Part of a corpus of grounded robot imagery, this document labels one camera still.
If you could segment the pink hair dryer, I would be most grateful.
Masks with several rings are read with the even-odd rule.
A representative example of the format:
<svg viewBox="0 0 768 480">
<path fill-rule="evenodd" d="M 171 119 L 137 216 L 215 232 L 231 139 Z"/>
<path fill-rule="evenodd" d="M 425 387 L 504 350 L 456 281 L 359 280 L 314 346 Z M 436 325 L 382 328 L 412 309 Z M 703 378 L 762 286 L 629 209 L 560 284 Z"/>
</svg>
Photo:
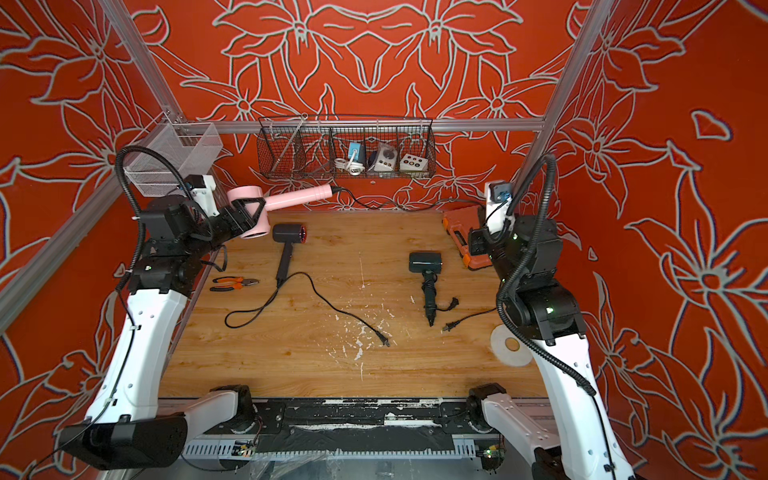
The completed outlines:
<svg viewBox="0 0 768 480">
<path fill-rule="evenodd" d="M 253 227 L 244 228 L 244 232 L 240 234 L 242 239 L 267 235 L 271 230 L 268 220 L 268 213 L 271 211 L 328 199 L 333 195 L 333 188 L 329 184 L 270 196 L 265 196 L 262 189 L 257 186 L 236 187 L 227 192 L 227 198 L 232 206 L 235 205 L 236 200 L 255 199 L 255 202 L 246 203 L 245 209 L 251 217 L 254 217 L 257 212 L 259 214 Z"/>
</svg>

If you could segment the dark green hair dryer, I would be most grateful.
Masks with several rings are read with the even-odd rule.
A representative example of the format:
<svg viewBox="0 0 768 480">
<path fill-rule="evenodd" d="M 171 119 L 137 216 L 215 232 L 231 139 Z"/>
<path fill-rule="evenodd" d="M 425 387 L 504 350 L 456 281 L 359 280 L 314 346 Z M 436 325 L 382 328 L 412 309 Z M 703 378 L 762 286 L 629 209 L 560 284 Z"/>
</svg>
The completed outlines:
<svg viewBox="0 0 768 480">
<path fill-rule="evenodd" d="M 432 327 L 438 311 L 436 282 L 442 271 L 441 254 L 433 251 L 411 252 L 409 254 L 409 271 L 422 276 L 424 313 L 429 326 Z"/>
</svg>

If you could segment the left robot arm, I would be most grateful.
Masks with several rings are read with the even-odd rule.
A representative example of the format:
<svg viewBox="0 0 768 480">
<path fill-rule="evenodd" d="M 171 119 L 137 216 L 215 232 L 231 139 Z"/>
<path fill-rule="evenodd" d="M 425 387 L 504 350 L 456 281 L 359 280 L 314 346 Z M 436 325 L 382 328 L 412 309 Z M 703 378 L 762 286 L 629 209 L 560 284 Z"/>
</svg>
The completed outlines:
<svg viewBox="0 0 768 480">
<path fill-rule="evenodd" d="M 156 160 L 182 194 L 162 200 L 159 208 L 141 208 L 124 168 L 131 153 Z M 138 225 L 129 271 L 116 288 L 126 320 L 101 390 L 84 420 L 61 431 L 56 449 L 99 470 L 164 468 L 190 440 L 216 426 L 249 431 L 259 423 L 245 385 L 215 388 L 166 415 L 159 414 L 158 400 L 171 336 L 205 256 L 256 227 L 266 202 L 245 197 L 210 213 L 169 160 L 139 145 L 122 148 L 114 170 Z"/>
</svg>

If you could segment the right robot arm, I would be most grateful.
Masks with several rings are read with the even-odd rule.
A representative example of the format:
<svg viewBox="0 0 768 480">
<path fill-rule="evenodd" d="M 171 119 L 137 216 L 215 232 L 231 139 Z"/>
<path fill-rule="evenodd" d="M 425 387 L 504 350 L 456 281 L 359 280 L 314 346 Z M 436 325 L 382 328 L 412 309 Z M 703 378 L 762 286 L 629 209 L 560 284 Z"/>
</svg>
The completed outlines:
<svg viewBox="0 0 768 480">
<path fill-rule="evenodd" d="M 471 390 L 469 416 L 498 433 L 535 479 L 633 479 L 599 395 L 581 308 L 555 277 L 563 249 L 548 216 L 556 174 L 555 156 L 544 154 L 526 177 L 491 184 L 479 230 L 500 280 L 496 313 L 532 354 L 556 429 L 540 426 L 498 384 Z M 499 192 L 504 187 L 507 198 Z"/>
</svg>

